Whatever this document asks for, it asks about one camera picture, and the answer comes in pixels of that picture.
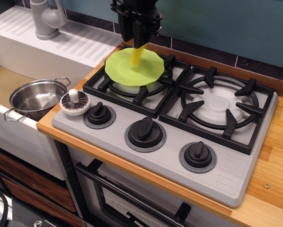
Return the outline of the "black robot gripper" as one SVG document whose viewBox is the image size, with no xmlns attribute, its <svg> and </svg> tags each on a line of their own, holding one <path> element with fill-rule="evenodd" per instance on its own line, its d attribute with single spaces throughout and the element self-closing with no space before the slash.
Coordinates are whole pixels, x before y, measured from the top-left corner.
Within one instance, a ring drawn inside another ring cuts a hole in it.
<svg viewBox="0 0 283 227">
<path fill-rule="evenodd" d="M 150 41 L 151 32 L 162 33 L 163 15 L 156 8 L 157 0 L 113 0 L 111 10 L 118 14 L 118 23 L 125 42 L 134 40 L 139 49 Z"/>
</svg>

